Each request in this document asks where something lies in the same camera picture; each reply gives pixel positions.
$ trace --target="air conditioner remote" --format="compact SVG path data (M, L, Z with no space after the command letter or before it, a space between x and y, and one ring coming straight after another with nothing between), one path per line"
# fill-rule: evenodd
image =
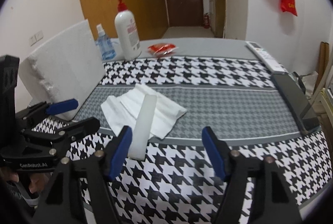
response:
M254 55L256 55L266 65L272 74L287 73L287 70L260 45L254 42L246 42L246 44Z

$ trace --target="fire extinguisher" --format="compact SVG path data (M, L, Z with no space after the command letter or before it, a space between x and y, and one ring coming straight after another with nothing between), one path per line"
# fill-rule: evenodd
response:
M204 28L205 29L209 29L210 28L208 13L204 14Z

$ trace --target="white foam block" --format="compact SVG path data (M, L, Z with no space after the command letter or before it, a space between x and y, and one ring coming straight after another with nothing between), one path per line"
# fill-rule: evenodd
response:
M58 115L71 120L105 75L88 20L35 49L19 66L19 76L35 100L60 102L75 98L76 110Z

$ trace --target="spray bottle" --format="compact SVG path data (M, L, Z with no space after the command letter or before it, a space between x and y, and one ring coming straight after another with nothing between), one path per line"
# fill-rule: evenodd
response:
M114 19L114 25L125 60L129 61L137 58L141 54L137 25L133 13L127 9L123 0L119 0L118 14Z
M116 56L116 51L108 35L106 35L102 24L96 26L98 32L97 45L102 55L102 60L112 60Z

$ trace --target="light switch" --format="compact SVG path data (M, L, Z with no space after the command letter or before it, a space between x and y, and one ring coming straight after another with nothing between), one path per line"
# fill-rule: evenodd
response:
M43 34L43 32L40 30L39 32L37 32L37 33L35 34L35 36L36 36L36 40L37 40L37 42L38 42L39 40L43 39L44 34Z
M36 40L36 36L35 35L33 35L33 36L31 36L29 38L29 45L30 46L33 46L36 42L37 42L37 40Z

